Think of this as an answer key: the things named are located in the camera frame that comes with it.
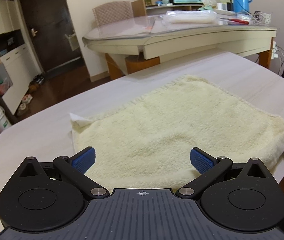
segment metal screw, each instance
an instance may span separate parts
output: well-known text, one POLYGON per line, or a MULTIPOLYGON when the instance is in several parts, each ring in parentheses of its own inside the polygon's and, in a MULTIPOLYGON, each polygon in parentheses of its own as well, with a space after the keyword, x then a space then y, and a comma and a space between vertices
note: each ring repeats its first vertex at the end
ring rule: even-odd
POLYGON ((179 193, 184 196, 189 196, 189 195, 194 194, 194 190, 189 187, 183 187, 179 189, 179 193))
POLYGON ((93 190, 91 190, 91 193, 95 196, 102 196, 106 193, 106 190, 101 187, 96 187, 93 190))

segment red pliers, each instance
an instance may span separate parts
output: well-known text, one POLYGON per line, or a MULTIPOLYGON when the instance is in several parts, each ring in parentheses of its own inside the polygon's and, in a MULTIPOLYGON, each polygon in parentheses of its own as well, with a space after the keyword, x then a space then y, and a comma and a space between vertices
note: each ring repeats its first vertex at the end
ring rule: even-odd
POLYGON ((246 24, 246 25, 249 25, 249 24, 250 24, 249 21, 240 20, 240 19, 231 19, 231 18, 220 18, 220 19, 221 19, 221 20, 231 21, 231 22, 242 23, 242 24, 246 24))

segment plastic bag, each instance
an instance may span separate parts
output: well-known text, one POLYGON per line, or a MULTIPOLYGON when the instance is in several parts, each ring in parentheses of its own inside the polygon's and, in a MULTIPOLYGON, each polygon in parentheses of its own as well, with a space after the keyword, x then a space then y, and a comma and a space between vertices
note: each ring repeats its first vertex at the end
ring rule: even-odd
POLYGON ((170 11, 162 16, 167 23, 213 23, 217 20, 214 11, 170 11))

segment cream towel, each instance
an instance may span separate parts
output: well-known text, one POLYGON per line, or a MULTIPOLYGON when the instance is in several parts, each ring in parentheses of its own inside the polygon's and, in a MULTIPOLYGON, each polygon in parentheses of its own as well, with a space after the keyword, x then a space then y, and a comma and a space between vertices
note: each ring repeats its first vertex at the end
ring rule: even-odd
POLYGON ((91 118, 72 115, 76 151, 96 150, 85 173, 114 188, 178 189, 199 176, 193 147, 245 163, 260 158, 270 169, 284 150, 284 119, 195 76, 183 76, 91 118))

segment upper cabinet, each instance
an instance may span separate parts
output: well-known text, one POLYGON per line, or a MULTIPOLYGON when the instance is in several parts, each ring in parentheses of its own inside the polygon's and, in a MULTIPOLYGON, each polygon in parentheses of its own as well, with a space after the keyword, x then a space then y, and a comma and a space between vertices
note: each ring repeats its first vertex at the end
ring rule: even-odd
POLYGON ((13 1, 0 0, 0 34, 20 29, 13 1))

